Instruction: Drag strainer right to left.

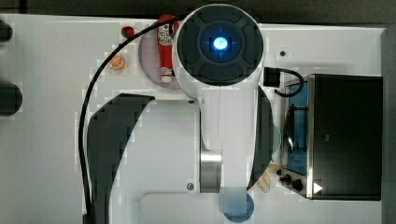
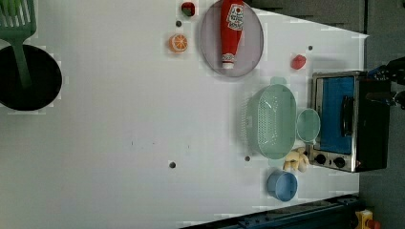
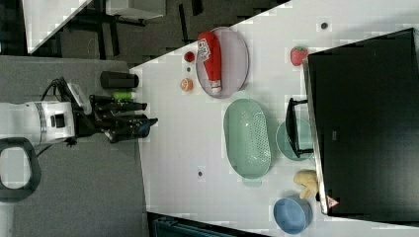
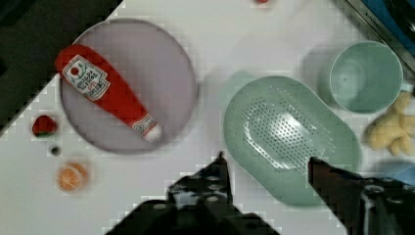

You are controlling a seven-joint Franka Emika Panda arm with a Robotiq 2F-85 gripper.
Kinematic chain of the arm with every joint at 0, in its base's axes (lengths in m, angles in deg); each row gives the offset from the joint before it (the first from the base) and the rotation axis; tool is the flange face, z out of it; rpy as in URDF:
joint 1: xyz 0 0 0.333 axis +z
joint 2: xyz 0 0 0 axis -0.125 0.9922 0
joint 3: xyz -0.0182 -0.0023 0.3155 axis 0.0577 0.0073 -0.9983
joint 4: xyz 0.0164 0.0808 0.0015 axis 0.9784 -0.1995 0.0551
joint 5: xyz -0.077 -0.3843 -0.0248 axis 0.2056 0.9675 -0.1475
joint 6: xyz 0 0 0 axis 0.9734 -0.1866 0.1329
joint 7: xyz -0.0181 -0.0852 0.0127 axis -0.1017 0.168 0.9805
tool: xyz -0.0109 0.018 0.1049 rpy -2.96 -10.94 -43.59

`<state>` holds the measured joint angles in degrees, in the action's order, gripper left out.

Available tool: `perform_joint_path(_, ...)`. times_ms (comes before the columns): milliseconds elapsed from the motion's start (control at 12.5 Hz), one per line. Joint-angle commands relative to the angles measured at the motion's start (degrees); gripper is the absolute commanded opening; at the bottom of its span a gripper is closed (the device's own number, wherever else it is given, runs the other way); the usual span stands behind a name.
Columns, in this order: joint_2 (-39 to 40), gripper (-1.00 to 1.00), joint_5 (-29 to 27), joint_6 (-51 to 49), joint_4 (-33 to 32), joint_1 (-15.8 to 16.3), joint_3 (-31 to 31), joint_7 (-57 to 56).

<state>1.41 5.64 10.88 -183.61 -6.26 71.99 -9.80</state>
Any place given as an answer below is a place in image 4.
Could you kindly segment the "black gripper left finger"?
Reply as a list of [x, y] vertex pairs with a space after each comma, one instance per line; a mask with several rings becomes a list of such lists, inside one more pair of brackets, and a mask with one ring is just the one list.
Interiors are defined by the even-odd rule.
[[141, 203], [106, 235], [280, 235], [255, 213], [233, 204], [223, 154], [167, 188], [164, 200]]

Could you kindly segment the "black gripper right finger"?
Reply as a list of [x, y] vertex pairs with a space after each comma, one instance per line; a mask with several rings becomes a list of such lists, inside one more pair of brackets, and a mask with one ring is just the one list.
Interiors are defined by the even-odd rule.
[[316, 157], [308, 182], [347, 235], [415, 235], [414, 187], [390, 177], [363, 177]]

